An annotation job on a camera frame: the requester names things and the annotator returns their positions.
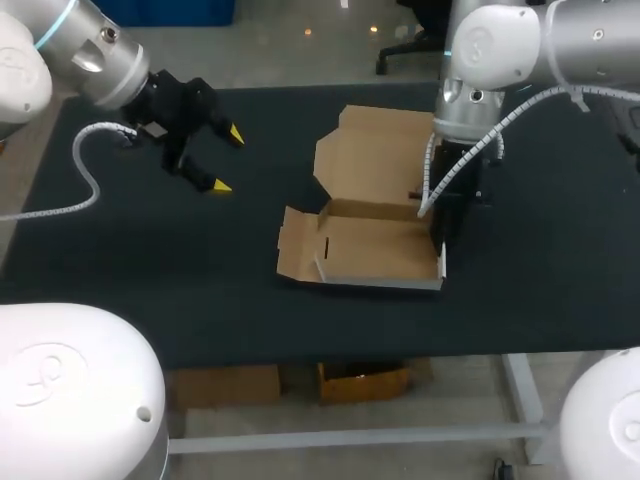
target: blue bin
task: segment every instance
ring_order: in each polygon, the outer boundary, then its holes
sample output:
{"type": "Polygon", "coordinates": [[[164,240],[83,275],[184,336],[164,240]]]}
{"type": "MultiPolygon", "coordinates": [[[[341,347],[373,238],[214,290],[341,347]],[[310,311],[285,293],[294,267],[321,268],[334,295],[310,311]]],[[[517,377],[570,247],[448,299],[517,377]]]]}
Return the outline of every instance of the blue bin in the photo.
{"type": "Polygon", "coordinates": [[[124,27],[221,27],[233,23],[235,0],[98,0],[124,27]]]}
{"type": "Polygon", "coordinates": [[[138,0],[96,0],[96,6],[121,27],[142,26],[138,0]]]}

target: white cable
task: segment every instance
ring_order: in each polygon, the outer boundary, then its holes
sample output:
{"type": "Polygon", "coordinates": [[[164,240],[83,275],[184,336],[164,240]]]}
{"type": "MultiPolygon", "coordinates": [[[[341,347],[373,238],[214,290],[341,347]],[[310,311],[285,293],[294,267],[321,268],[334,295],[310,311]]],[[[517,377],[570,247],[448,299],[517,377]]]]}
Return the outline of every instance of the white cable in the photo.
{"type": "MultiPolygon", "coordinates": [[[[624,90],[616,90],[613,88],[605,88],[605,87],[594,87],[590,85],[576,85],[572,88],[579,91],[580,93],[619,98],[622,100],[628,100],[632,102],[640,102],[640,94],[626,92],[624,90]]],[[[473,157],[475,157],[484,147],[486,147],[489,143],[491,143],[491,141],[494,138],[496,138],[502,132],[502,130],[504,130],[511,123],[513,123],[513,121],[516,118],[518,118],[524,112],[529,110],[534,105],[540,103],[541,101],[546,100],[547,98],[551,98],[555,95],[563,94],[563,93],[566,93],[566,90],[564,89],[564,87],[560,86],[560,87],[550,88],[548,90],[538,93],[537,95],[534,95],[529,100],[527,100],[522,105],[520,105],[518,108],[516,108],[514,111],[512,111],[509,115],[507,115],[498,125],[493,127],[493,129],[491,129],[491,131],[487,135],[485,135],[485,137],[482,140],[476,143],[471,150],[469,150],[460,160],[458,160],[458,162],[451,168],[451,170],[449,170],[449,173],[445,175],[442,181],[433,190],[433,193],[431,194],[431,196],[429,196],[429,198],[426,201],[424,201],[423,199],[424,208],[420,209],[420,211],[418,212],[418,216],[423,217],[425,213],[429,210],[429,208],[431,208],[431,206],[435,203],[438,197],[442,195],[442,192],[444,191],[444,189],[447,188],[449,183],[451,183],[451,180],[453,180],[453,178],[458,174],[458,172],[460,172],[460,170],[462,170],[467,165],[467,163],[469,163],[471,159],[473,159],[473,157]]]]}
{"type": "MultiPolygon", "coordinates": [[[[498,160],[502,160],[504,158],[504,138],[501,133],[498,133],[496,137],[496,141],[498,143],[498,160]]],[[[433,152],[436,148],[436,134],[432,133],[429,138],[429,143],[427,144],[427,149],[424,152],[424,173],[423,173],[423,181],[422,181],[422,201],[420,202],[420,209],[418,210],[418,217],[422,218],[429,210],[429,206],[427,205],[427,200],[429,199],[429,195],[431,194],[431,186],[429,185],[431,182],[431,159],[433,158],[433,152]]]]}
{"type": "Polygon", "coordinates": [[[82,142],[84,142],[89,135],[99,131],[116,132],[122,135],[123,137],[126,137],[127,139],[135,138],[137,136],[137,132],[135,130],[125,127],[124,125],[120,125],[118,123],[111,123],[111,122],[100,122],[100,123],[95,123],[93,125],[89,125],[83,128],[82,130],[80,130],[78,135],[76,135],[76,138],[73,141],[73,147],[72,147],[73,162],[75,163],[76,168],[80,172],[80,175],[82,175],[82,178],[84,178],[85,181],[91,187],[91,196],[87,200],[85,200],[84,202],[78,203],[77,205],[73,205],[71,207],[54,208],[52,210],[40,210],[37,212],[17,213],[13,215],[0,215],[0,222],[7,222],[7,221],[14,221],[14,220],[27,220],[31,218],[45,218],[45,217],[52,217],[54,215],[64,215],[67,213],[79,212],[80,210],[84,210],[85,208],[88,208],[94,203],[96,203],[98,198],[100,198],[100,185],[98,185],[98,182],[96,182],[95,178],[93,178],[91,173],[89,173],[89,170],[87,170],[87,167],[85,167],[84,163],[82,162],[80,149],[82,147],[82,142]]]}
{"type": "Polygon", "coordinates": [[[430,185],[431,182],[431,158],[433,157],[433,152],[436,147],[436,134],[432,133],[429,138],[429,143],[427,143],[427,149],[424,152],[424,172],[423,172],[423,180],[422,180],[422,201],[420,202],[420,211],[422,211],[424,205],[427,204],[427,199],[429,198],[429,194],[431,193],[430,185]]]}
{"type": "Polygon", "coordinates": [[[504,158],[504,150],[505,150],[504,137],[502,136],[502,133],[498,133],[498,136],[496,137],[496,141],[498,142],[498,153],[496,156],[498,157],[498,160],[502,160],[504,158]]]}

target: table frame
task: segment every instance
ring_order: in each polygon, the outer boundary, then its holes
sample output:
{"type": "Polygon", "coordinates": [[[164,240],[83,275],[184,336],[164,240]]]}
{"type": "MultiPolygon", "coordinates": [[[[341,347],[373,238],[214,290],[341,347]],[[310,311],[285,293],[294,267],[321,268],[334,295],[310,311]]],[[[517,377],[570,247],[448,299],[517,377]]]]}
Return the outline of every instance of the table frame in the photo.
{"type": "Polygon", "coordinates": [[[518,422],[450,427],[344,430],[172,439],[170,455],[284,450],[292,448],[355,445],[390,445],[452,441],[509,440],[522,438],[530,465],[548,465],[558,458],[558,425],[562,405],[573,384],[605,352],[585,352],[573,369],[565,388],[551,409],[544,412],[526,353],[502,355],[518,422]]]}

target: chair wheel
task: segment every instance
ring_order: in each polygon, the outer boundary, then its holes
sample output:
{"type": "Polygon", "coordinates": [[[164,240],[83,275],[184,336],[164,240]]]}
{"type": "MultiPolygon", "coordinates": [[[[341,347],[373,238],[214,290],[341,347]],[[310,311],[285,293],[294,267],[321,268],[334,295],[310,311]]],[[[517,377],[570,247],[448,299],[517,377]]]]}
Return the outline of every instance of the chair wheel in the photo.
{"type": "Polygon", "coordinates": [[[513,467],[504,463],[503,460],[496,460],[493,480],[515,480],[513,467]]]}
{"type": "Polygon", "coordinates": [[[379,58],[376,62],[376,75],[386,75],[388,70],[387,59],[379,58]]]}

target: black table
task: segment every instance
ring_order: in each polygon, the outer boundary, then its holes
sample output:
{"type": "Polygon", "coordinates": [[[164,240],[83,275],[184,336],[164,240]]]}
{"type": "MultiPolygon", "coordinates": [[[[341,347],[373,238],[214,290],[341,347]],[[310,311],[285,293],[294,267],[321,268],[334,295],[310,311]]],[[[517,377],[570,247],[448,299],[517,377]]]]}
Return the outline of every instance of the black table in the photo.
{"type": "MultiPolygon", "coordinates": [[[[231,151],[207,133],[193,152],[235,187],[232,197],[203,197],[169,177],[155,147],[118,153],[104,137],[87,141],[101,201],[22,222],[0,301],[110,310],[146,335],[167,368],[640,345],[638,178],[604,122],[567,98],[506,131],[495,206],[467,221],[440,298],[314,288],[275,274],[285,204],[322,205],[314,147],[341,109],[432,110],[435,94],[434,84],[222,92],[248,146],[231,151]]],[[[68,102],[27,209],[86,198],[70,146],[105,118],[68,102]]]]}

